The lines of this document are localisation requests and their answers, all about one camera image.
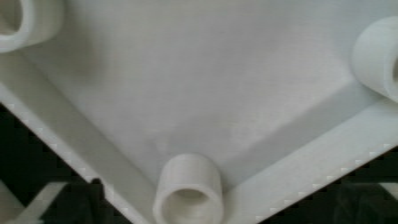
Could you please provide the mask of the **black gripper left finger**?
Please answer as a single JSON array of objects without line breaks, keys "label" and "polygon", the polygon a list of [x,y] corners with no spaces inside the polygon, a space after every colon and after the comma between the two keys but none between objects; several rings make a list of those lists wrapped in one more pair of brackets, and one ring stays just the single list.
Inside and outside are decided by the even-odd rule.
[{"label": "black gripper left finger", "polygon": [[23,205],[0,180],[0,224],[45,224],[43,215],[64,187],[64,182],[50,182],[32,202]]}]

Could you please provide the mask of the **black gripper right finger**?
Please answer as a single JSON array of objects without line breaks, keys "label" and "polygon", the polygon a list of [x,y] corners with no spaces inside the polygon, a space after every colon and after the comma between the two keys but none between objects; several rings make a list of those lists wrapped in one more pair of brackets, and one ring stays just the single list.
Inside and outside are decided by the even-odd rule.
[{"label": "black gripper right finger", "polygon": [[334,224],[398,224],[398,183],[347,183],[336,202]]}]

